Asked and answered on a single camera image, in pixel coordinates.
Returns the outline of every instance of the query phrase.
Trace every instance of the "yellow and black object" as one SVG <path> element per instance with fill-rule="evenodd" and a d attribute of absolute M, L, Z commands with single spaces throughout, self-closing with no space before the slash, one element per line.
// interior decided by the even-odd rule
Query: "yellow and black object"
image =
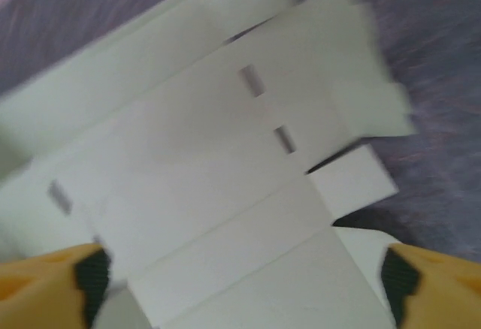
<path fill-rule="evenodd" d="M 481 264 L 394 244 L 381 280 L 399 328 L 481 327 Z"/>
<path fill-rule="evenodd" d="M 98 244 L 0 265 L 0 328 L 91 328 L 109 281 Z"/>

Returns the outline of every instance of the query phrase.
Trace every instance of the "rectangular slot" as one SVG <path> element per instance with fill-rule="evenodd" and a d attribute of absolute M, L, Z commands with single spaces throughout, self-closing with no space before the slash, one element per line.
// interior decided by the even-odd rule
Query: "rectangular slot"
<path fill-rule="evenodd" d="M 294 142 L 292 141 L 285 126 L 280 126 L 279 128 L 276 128 L 274 130 L 274 133 L 276 134 L 277 138 L 279 139 L 279 142 L 284 147 L 284 150 L 286 151 L 287 154 L 292 154 L 295 152 Z"/>
<path fill-rule="evenodd" d="M 240 76 L 249 87 L 255 98 L 259 97 L 265 92 L 264 83 L 259 77 L 256 68 L 254 68 L 254 65 L 248 65 L 245 68 L 242 68 L 240 70 Z"/>
<path fill-rule="evenodd" d="M 71 214 L 73 204 L 56 180 L 50 184 L 47 194 L 65 215 Z"/>

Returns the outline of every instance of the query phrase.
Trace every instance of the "unfolded paper box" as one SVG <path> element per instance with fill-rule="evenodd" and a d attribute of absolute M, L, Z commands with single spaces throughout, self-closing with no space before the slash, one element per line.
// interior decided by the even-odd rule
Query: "unfolded paper box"
<path fill-rule="evenodd" d="M 0 189 L 8 233 L 29 255 L 98 235 L 152 326 L 389 327 L 373 266 L 363 276 L 355 235 L 330 225 L 395 186 L 368 148 L 324 167 L 316 185 L 304 177 L 358 137 L 410 132 L 362 7 L 265 5 L 275 18 L 224 45 L 229 25 L 253 23 L 223 26 L 243 5 L 212 4 L 168 0 L 0 104 L 12 142 L 47 152 Z M 54 100 L 38 105 L 46 93 Z"/>

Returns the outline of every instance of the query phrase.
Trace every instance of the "yellow object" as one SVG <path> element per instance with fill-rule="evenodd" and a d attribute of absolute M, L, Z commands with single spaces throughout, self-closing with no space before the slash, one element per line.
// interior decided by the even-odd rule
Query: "yellow object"
<path fill-rule="evenodd" d="M 481 327 L 480 264 L 394 244 L 381 277 L 399 328 Z"/>
<path fill-rule="evenodd" d="M 86 305 L 92 292 L 81 288 L 79 278 L 92 274 L 94 295 L 100 291 L 103 295 L 105 272 L 93 273 L 92 269 L 103 268 L 106 262 L 99 245 L 86 244 L 0 265 L 0 328 L 89 327 Z"/>

